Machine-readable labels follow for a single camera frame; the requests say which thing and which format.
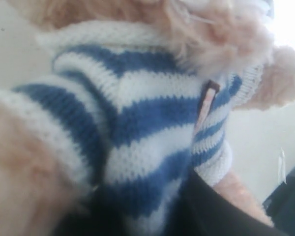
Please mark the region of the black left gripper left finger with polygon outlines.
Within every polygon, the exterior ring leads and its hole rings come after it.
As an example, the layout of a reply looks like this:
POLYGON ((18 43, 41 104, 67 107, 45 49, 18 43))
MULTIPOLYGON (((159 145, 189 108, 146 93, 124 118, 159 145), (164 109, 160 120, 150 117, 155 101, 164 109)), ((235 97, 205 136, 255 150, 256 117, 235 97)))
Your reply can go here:
POLYGON ((118 214, 104 200, 101 192, 83 205, 81 212, 72 212, 58 224, 54 236, 117 236, 118 214))

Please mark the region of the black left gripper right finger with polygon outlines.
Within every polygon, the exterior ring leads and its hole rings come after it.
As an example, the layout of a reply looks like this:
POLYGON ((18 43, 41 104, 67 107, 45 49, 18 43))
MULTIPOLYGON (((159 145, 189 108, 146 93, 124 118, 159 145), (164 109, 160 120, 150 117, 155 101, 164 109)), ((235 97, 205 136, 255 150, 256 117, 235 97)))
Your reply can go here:
POLYGON ((191 170, 170 216, 166 236, 284 236, 233 206, 191 170))

